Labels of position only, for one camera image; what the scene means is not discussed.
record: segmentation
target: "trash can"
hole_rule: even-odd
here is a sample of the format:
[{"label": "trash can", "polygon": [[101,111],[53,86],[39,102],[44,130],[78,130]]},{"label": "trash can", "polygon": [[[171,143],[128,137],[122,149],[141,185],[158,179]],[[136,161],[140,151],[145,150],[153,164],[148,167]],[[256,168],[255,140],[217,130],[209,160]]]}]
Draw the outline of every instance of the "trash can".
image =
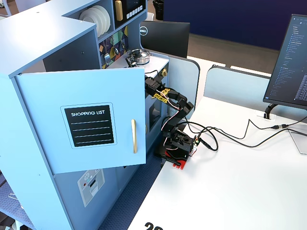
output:
[{"label": "trash can", "polygon": [[153,4],[155,8],[155,18],[157,20],[163,20],[164,0],[153,0]]}]

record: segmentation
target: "monitor stand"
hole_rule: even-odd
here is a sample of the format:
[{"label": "monitor stand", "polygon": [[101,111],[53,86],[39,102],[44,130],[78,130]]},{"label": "monitor stand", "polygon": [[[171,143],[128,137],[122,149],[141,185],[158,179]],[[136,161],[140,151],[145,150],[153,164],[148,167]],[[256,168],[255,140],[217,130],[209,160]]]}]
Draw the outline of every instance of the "monitor stand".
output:
[{"label": "monitor stand", "polygon": [[[297,124],[297,125],[290,126],[289,128],[295,131],[301,132],[301,133],[305,133],[307,135],[307,124],[306,125]],[[292,131],[289,131],[289,132],[290,132],[290,135],[296,147],[298,148],[298,151],[301,154],[307,155],[307,137],[304,135],[300,135],[298,133],[292,132]]]}]

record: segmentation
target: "blue wall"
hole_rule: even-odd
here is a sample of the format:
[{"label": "blue wall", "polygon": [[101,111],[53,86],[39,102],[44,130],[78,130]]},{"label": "blue wall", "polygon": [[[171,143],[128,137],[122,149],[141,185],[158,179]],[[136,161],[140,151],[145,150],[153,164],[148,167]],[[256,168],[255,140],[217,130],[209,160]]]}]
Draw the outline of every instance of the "blue wall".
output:
[{"label": "blue wall", "polygon": [[167,0],[164,21],[190,22],[190,32],[279,50],[291,14],[306,0]]}]

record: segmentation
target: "yellow label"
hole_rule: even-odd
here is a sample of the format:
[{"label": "yellow label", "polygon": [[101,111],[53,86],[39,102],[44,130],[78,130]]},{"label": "yellow label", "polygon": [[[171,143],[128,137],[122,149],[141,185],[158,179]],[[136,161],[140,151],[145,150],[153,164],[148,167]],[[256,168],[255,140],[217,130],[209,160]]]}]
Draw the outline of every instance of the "yellow label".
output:
[{"label": "yellow label", "polygon": [[167,99],[165,97],[162,97],[161,95],[159,94],[155,94],[154,97],[162,102],[164,102],[165,104],[167,103]]},{"label": "yellow label", "polygon": [[170,92],[170,91],[171,91],[171,89],[165,89],[165,90],[162,91],[162,93],[166,96],[168,94],[168,92]]}]

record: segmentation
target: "shopping list sign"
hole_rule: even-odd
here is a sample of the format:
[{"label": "shopping list sign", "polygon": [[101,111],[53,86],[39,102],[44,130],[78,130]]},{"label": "shopping list sign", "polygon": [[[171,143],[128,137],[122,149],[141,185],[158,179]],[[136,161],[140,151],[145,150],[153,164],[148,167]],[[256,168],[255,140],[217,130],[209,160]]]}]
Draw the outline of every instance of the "shopping list sign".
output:
[{"label": "shopping list sign", "polygon": [[65,106],[61,109],[73,148],[116,144],[111,103]]}]

